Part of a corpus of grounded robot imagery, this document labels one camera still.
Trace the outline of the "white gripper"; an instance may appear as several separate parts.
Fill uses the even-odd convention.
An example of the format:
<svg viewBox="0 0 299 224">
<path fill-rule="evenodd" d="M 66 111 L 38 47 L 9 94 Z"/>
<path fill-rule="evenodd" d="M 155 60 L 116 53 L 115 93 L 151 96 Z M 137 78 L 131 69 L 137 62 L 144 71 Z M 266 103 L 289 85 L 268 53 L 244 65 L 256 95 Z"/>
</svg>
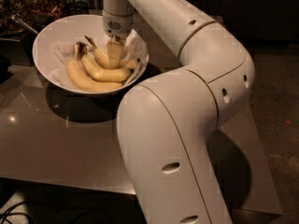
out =
<svg viewBox="0 0 299 224">
<path fill-rule="evenodd" d="M 126 38 L 132 32 L 133 22 L 134 15 L 117 16 L 103 11 L 104 31 L 111 37 L 107 41 L 107 56 L 111 69 L 117 69 L 125 64 Z"/>
</svg>

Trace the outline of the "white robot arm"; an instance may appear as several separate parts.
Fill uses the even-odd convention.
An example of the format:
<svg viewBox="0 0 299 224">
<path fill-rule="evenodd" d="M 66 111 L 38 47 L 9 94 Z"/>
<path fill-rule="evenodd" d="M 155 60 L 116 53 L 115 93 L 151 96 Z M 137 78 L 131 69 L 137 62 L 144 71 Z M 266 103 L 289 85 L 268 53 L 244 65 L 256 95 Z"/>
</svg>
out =
<svg viewBox="0 0 299 224">
<path fill-rule="evenodd" d="M 122 98 L 121 154 L 148 224 L 233 224 L 207 152 L 209 135 L 249 99 L 253 61 L 221 24 L 186 0 L 104 0 L 108 35 L 137 12 L 179 59 Z"/>
</svg>

